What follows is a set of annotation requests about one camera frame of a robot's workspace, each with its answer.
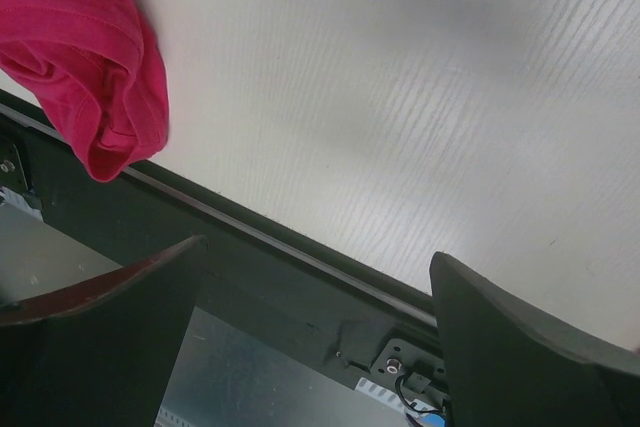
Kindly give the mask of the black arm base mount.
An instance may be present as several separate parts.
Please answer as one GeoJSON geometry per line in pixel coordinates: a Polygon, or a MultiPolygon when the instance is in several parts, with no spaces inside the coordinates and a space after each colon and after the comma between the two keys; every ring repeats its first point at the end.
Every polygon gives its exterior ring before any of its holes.
{"type": "Polygon", "coordinates": [[[353,390],[401,415],[410,426],[451,426],[444,361],[435,347],[394,329],[375,339],[362,326],[339,329],[333,358],[353,390]]]}

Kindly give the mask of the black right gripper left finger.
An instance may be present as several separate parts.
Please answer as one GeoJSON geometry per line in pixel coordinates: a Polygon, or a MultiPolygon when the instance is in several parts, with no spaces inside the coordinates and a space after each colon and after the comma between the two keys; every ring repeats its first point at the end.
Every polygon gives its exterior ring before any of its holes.
{"type": "Polygon", "coordinates": [[[1,307],[4,426],[151,426],[190,322],[206,242],[1,307]]]}

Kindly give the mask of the pink t shirt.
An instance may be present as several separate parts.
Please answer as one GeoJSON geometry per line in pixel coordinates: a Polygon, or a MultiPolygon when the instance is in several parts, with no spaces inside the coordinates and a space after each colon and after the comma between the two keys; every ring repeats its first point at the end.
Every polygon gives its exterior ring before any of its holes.
{"type": "Polygon", "coordinates": [[[135,0],[1,0],[1,69],[99,182],[167,144],[165,66],[135,0]]]}

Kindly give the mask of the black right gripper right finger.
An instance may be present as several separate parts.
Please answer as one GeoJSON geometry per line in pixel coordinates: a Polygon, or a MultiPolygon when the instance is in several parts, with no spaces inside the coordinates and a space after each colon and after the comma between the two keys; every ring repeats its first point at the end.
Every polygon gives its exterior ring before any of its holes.
{"type": "Polygon", "coordinates": [[[433,304],[456,426],[636,426],[639,356],[438,252],[433,304]]]}

